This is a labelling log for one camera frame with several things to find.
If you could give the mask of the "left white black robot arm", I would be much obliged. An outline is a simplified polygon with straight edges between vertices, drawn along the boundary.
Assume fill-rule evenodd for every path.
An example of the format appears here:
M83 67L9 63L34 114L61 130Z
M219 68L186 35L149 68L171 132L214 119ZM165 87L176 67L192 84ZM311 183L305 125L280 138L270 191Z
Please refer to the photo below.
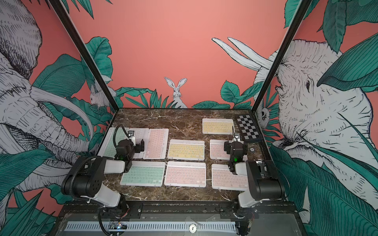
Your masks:
M101 207L122 208L128 205L120 193L103 184L106 174L124 174L132 167L136 153L145 149L144 140L136 142L135 130L121 124L113 133L114 157L90 156L76 160L61 185L61 193L75 200L95 203Z

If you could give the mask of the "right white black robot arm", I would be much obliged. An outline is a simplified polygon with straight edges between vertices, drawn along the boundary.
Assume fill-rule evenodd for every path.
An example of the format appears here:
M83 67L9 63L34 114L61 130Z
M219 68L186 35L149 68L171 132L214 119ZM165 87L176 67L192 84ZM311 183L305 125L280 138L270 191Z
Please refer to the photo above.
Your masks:
M241 208L250 208L269 200L282 200L285 187L280 183L278 171L271 160L244 160L248 145L239 141L225 141L224 151L229 155L228 168L233 175L247 177L248 188L238 195Z

